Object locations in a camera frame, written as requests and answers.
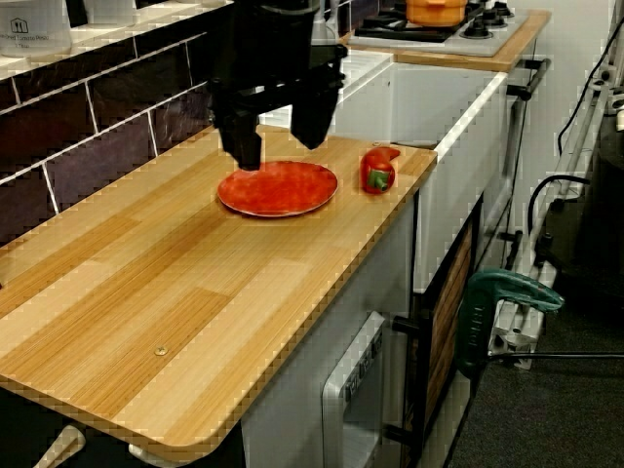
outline green clamp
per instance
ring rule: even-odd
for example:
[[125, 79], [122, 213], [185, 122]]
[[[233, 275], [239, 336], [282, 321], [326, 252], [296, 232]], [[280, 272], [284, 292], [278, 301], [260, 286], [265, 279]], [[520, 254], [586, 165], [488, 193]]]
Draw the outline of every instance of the green clamp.
[[474, 378], [486, 366], [496, 304], [508, 300], [554, 312], [564, 306], [564, 299], [527, 276], [502, 269], [474, 274], [466, 286], [459, 308], [455, 337], [455, 363], [461, 373]]

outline red bell pepper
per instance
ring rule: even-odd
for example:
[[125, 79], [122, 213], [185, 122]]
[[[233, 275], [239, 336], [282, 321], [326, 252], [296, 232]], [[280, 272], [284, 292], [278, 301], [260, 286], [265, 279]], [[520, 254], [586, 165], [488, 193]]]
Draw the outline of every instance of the red bell pepper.
[[369, 151], [360, 164], [362, 188], [375, 195], [387, 192], [396, 176], [390, 161], [400, 154], [398, 149], [387, 146], [379, 146]]

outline dark brown tile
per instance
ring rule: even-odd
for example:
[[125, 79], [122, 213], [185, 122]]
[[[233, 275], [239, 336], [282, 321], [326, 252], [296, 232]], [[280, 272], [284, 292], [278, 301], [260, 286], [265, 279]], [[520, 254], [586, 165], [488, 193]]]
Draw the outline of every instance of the dark brown tile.
[[156, 147], [164, 153], [207, 128], [211, 122], [212, 99], [198, 88], [152, 111]]
[[147, 115], [47, 163], [59, 210], [66, 210], [154, 157]]
[[364, 18], [379, 12], [378, 0], [353, 0], [351, 2], [351, 29], [360, 27]]
[[84, 86], [0, 115], [0, 176], [27, 168], [93, 133]]
[[41, 169], [0, 185], [0, 246], [54, 215], [48, 184]]
[[16, 77], [18, 93], [24, 102], [101, 73], [135, 57], [133, 40], [125, 39], [18, 75]]
[[97, 124], [105, 129], [190, 88], [184, 44], [90, 82]]
[[11, 80], [0, 81], [0, 110], [16, 105], [16, 94], [13, 91]]

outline stove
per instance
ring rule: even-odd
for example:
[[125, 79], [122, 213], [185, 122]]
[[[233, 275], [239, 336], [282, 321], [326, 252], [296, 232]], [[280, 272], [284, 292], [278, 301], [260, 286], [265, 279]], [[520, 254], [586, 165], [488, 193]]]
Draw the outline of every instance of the stove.
[[383, 9], [364, 20], [349, 44], [406, 49], [419, 52], [493, 57], [528, 19], [528, 13], [512, 11], [496, 2], [486, 10], [481, 4], [468, 3], [464, 21], [452, 27], [429, 27], [406, 19], [405, 3]]

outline metal rod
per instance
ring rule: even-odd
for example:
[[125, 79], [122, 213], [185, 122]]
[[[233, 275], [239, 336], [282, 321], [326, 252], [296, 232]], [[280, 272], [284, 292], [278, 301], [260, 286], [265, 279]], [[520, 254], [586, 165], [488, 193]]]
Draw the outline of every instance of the metal rod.
[[624, 359], [624, 353], [504, 353], [487, 357], [498, 359]]

